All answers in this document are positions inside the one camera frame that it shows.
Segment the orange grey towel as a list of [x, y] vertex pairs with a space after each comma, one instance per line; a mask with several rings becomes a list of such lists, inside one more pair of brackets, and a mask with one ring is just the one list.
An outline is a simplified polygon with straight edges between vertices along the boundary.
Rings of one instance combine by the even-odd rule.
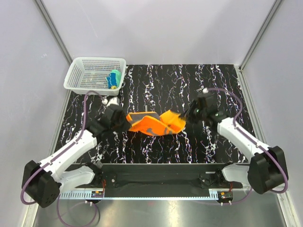
[[128, 113], [126, 119], [131, 125], [129, 131], [141, 132], [148, 136], [178, 134], [186, 125], [186, 120], [171, 110], [161, 115], [156, 112]]

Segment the yellow blue crocodile towel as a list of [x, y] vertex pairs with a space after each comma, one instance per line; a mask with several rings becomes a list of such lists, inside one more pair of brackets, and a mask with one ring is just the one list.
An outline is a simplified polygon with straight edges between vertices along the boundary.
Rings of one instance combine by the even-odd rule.
[[121, 72], [118, 70], [112, 70], [107, 76], [107, 84], [109, 89], [117, 89], [121, 81]]

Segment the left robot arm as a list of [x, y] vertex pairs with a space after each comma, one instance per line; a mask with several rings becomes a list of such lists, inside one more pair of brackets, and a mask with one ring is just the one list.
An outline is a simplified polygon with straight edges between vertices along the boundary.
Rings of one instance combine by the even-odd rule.
[[102, 175], [94, 165], [82, 166], [76, 170], [67, 169], [83, 154], [96, 147], [103, 138], [115, 131], [126, 131], [130, 123], [121, 106], [110, 104], [101, 115], [100, 120], [88, 123], [69, 143], [56, 153], [35, 162], [29, 161], [24, 167], [20, 199], [28, 205], [24, 195], [27, 194], [40, 207], [50, 206], [64, 191], [89, 184], [98, 187]]

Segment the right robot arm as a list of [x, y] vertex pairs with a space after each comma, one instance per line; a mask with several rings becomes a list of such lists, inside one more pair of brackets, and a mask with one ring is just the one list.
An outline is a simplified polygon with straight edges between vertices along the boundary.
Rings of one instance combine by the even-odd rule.
[[284, 151], [270, 147], [248, 133], [234, 117], [218, 110], [211, 94], [202, 94], [194, 99], [189, 108], [180, 115], [189, 123], [203, 121], [213, 131], [230, 141], [249, 161], [249, 165], [227, 164], [215, 175], [219, 187], [231, 182], [248, 184], [259, 193], [275, 191], [284, 185], [281, 192], [288, 188], [288, 171]]

